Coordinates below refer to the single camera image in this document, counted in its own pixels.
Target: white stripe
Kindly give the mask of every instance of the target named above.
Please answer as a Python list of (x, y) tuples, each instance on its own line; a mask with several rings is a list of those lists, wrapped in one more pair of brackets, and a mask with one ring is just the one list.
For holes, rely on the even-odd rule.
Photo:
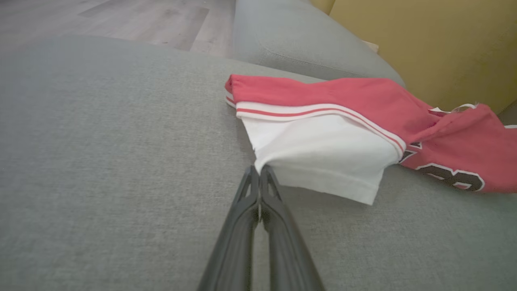
[(477, 104), (476, 104), (476, 105), (474, 105), (474, 104), (466, 103), (466, 104), (463, 104), (463, 105), (460, 105), (460, 106), (456, 107), (455, 109), (457, 109), (457, 108), (462, 108), (462, 107), (470, 107), (470, 108), (475, 109), (476, 107), (478, 107), (478, 105), (477, 105)]
[[(364, 117), (362, 114), (350, 109), (343, 107), (341, 105), (337, 104), (315, 104), (315, 105), (307, 105), (307, 106), (297, 106), (297, 107), (288, 107), (288, 106), (277, 106), (277, 105), (269, 105), (269, 104), (262, 104), (262, 103), (255, 103), (255, 102), (239, 102), (237, 104), (237, 109), (250, 109), (250, 110), (260, 110), (265, 112), (271, 112), (271, 113), (278, 113), (278, 114), (296, 114), (300, 112), (310, 111), (310, 110), (316, 110), (316, 109), (322, 109), (322, 108), (335, 108), (335, 110), (322, 110), (317, 112), (311, 112), (303, 115), (297, 115), (297, 116), (291, 116), (291, 117), (279, 117), (279, 116), (270, 116), (265, 114), (259, 114), (259, 113), (251, 113), (251, 112), (242, 112), (237, 111), (237, 117), (250, 117), (250, 118), (256, 118), (256, 119), (262, 119), (262, 120), (271, 120), (271, 121), (291, 121), (291, 120), (298, 120), (302, 118), (308, 118), (308, 117), (314, 117), (319, 115), (325, 115), (325, 114), (338, 114), (341, 116), (344, 116), (346, 118), (349, 118), (353, 121), (356, 121), (362, 125), (364, 125), (366, 128), (371, 130), (373, 133), (381, 136), (386, 141), (388, 141), (390, 144), (392, 144), (398, 154), (399, 158), (402, 158), (402, 155), (404, 153), (404, 150), (406, 149), (406, 143), (396, 134), (391, 133), (384, 128), (378, 126), (374, 122), (370, 121), (366, 117)], [(391, 140), (396, 140), (400, 146), (402, 146), (402, 149), (400, 146)]]
[(429, 111), (451, 113), (450, 111), (443, 111), (443, 110), (441, 110), (440, 107), (435, 107), (433, 109), (429, 109)]
[(226, 101), (226, 104), (232, 106), (233, 108), (235, 108), (235, 103), (231, 102), (230, 100), (228, 100), (228, 98), (224, 98), (224, 101)]

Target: gray fabric upholstery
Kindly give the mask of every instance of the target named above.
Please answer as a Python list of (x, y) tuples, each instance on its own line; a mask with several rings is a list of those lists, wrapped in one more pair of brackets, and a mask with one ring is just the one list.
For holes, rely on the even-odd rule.
[(364, 42), (301, 0), (237, 1), (233, 57), (324, 80), (389, 78), (404, 86)]
[[(0, 290), (193, 290), (253, 154), (230, 73), (316, 79), (100, 37), (0, 66)], [(393, 166), (374, 206), (283, 187), (327, 290), (513, 290), (517, 197)], [(256, 232), (254, 290), (267, 290)]]
[(499, 114), (499, 118), (504, 125), (517, 124), (517, 101), (514, 101), (503, 112)]

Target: gray couch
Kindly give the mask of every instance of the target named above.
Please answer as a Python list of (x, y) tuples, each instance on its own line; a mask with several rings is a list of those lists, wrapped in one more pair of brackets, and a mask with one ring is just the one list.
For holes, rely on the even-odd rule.
[(324, 80), (399, 74), (309, 0), (238, 0), (233, 27), (236, 60)]
[[(319, 79), (100, 37), (0, 66), (0, 290), (193, 290), (253, 151), (229, 74)], [(327, 290), (515, 290), (517, 196), (385, 171), (366, 206), (281, 188)], [(255, 234), (254, 290), (268, 290)]]

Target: jersey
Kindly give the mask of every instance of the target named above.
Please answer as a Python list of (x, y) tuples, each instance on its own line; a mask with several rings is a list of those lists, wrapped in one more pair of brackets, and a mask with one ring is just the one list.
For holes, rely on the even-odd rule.
[(517, 192), (517, 128), (503, 126), (486, 105), (444, 112), (380, 78), (305, 84), (231, 75), (225, 88), (226, 101), (243, 120), (281, 124), (339, 116), (389, 144), (394, 163), (468, 191)]

